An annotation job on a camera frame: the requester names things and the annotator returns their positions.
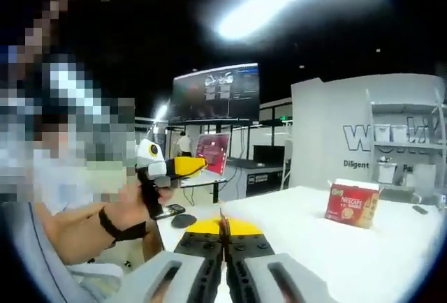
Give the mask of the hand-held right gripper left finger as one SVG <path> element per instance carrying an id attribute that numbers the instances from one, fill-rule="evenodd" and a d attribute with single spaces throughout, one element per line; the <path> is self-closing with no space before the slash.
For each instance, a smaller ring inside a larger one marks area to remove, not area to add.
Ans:
<path id="1" fill-rule="evenodd" d="M 121 302 L 213 302 L 224 248 L 220 219 L 197 220 L 172 251 L 162 251 L 124 277 Z"/>

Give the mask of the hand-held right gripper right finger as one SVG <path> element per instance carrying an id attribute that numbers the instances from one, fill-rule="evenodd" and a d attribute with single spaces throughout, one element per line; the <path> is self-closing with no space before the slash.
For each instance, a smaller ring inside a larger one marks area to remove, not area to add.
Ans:
<path id="1" fill-rule="evenodd" d="M 275 253 L 263 231 L 225 219 L 226 282 L 234 302 L 334 302 L 327 283 L 287 253 Z"/>

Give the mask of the person's left hand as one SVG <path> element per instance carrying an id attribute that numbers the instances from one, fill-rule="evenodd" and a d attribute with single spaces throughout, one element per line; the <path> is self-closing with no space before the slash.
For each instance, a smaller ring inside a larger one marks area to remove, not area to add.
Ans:
<path id="1" fill-rule="evenodd" d="M 174 189 L 170 187 L 152 186 L 149 191 L 144 191 L 141 182 L 135 177 L 130 179 L 120 191 L 123 196 L 124 222 L 127 226 L 145 223 L 152 220 L 149 211 L 165 205 L 174 195 Z"/>

